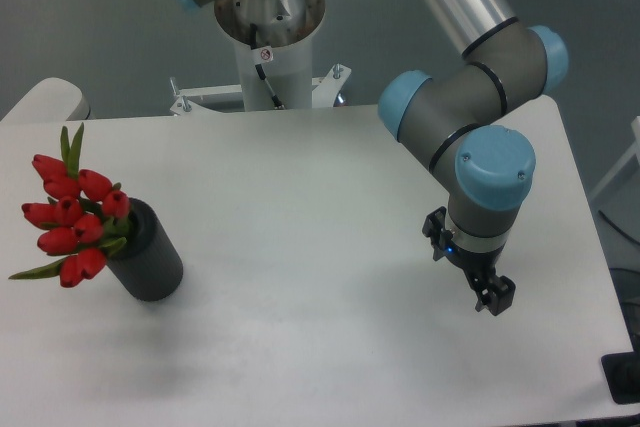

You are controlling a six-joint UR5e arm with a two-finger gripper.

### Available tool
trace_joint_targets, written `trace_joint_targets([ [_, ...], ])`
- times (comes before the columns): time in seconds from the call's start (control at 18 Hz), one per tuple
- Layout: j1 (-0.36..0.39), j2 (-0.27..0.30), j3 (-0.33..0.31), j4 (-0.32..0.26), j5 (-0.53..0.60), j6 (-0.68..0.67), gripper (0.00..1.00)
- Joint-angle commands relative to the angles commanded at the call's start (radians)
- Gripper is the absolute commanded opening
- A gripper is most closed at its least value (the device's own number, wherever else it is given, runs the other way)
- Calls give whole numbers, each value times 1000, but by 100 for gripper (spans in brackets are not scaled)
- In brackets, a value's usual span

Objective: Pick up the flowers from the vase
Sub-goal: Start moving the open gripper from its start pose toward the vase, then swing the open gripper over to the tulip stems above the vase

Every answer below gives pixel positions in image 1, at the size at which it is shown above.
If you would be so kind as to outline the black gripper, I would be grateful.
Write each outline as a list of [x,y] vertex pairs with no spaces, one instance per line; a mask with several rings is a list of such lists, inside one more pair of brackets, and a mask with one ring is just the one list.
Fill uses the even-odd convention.
[[462,230],[445,207],[428,214],[422,228],[438,261],[446,258],[460,268],[477,297],[475,310],[498,316],[513,302],[516,285],[506,276],[497,276],[495,265],[502,252],[502,236],[477,237]]

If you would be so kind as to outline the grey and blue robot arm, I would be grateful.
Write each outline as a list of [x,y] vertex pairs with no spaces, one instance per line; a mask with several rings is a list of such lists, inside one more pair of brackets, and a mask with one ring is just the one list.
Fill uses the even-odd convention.
[[[499,120],[556,87],[567,73],[562,38],[526,27],[506,0],[425,0],[459,51],[463,67],[436,81],[419,70],[396,77],[378,114],[448,192],[423,233],[436,259],[461,269],[478,310],[498,315],[512,305],[514,282],[496,272],[536,165],[527,138]],[[179,0],[213,6],[221,30],[238,47],[246,110],[308,108],[319,94],[310,58],[291,59],[319,29],[324,0]]]

